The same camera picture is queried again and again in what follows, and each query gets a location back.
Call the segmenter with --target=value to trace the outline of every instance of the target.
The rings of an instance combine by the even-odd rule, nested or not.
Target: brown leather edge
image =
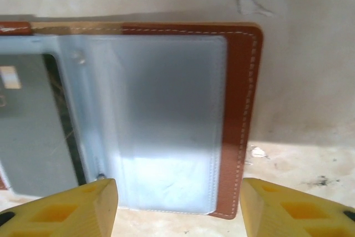
[[[32,34],[28,22],[0,22],[0,36],[28,36]]]
[[[263,35],[253,23],[124,23],[123,34],[208,34],[227,40],[227,82],[217,209],[236,216]]]

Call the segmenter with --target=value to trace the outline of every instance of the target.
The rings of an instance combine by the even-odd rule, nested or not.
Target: beige surface
[[[259,23],[265,48],[245,175],[354,206],[355,0],[238,1],[240,13],[236,0],[0,0],[0,14]],[[254,156],[267,157],[253,158],[255,146],[265,154]],[[0,196],[2,208],[16,203]],[[227,221],[120,210],[113,236],[137,235],[246,236],[240,214]]]

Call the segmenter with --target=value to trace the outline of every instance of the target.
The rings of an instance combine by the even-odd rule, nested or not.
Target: yellow object
[[[111,236],[117,204],[115,180],[98,180],[2,211],[2,220],[14,216],[0,226],[0,236]]]
[[[243,179],[240,203],[248,237],[355,236],[355,209],[274,183]]]

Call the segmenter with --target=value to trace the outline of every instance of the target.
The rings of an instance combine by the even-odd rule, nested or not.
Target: leather wallet
[[[221,132],[220,138],[217,139],[220,143],[219,160],[213,167],[216,168],[215,173],[218,175],[217,185],[215,186],[216,205],[209,212],[209,215],[223,219],[235,217],[263,43],[262,31],[258,25],[253,23],[4,22],[0,23],[0,34],[15,36],[26,34],[38,36],[120,35],[127,36],[124,38],[128,38],[128,42],[130,42],[129,36],[132,36],[132,38],[141,36],[143,40],[152,38],[151,40],[161,42],[162,46],[169,46],[174,54],[184,50],[184,53],[186,53],[182,52],[181,57],[191,57],[191,61],[196,59],[198,55],[189,54],[189,48],[183,42],[186,42],[186,44],[189,42],[196,42],[196,44],[200,44],[200,41],[207,42],[207,45],[201,46],[201,51],[205,51],[204,57],[211,57],[211,61],[206,59],[206,64],[209,64],[209,62],[212,65],[219,64],[217,58],[225,58],[225,65],[222,64],[220,67],[223,75],[206,75],[205,80],[202,76],[199,76],[203,90],[211,89],[212,85],[206,85],[211,77],[219,79],[220,84],[218,86],[222,89],[218,92],[221,92],[220,96],[223,97]],[[179,41],[180,47],[170,46],[169,41]],[[208,42],[211,44],[211,50],[209,50]],[[224,54],[223,52],[219,53],[218,49],[224,49]],[[176,65],[176,71],[179,71],[179,65]],[[196,72],[191,71],[191,73],[186,71],[186,68],[182,71],[186,72],[186,79],[190,74],[193,77],[198,73],[197,69]],[[173,80],[173,76],[174,72],[171,72],[166,79]]]

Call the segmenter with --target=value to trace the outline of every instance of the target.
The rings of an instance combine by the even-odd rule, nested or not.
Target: dirt spot
[[[340,180],[339,179],[332,180],[324,175],[321,175],[321,176],[318,176],[318,178],[316,180],[308,181],[308,182],[305,182],[304,184],[307,184],[310,188],[312,188],[315,186],[317,186],[317,187],[328,186],[328,185],[334,184],[335,182],[340,182]]]
[[[236,2],[239,14],[249,15],[257,13],[267,17],[273,16],[273,13],[271,11],[264,8],[256,0],[236,0]]]

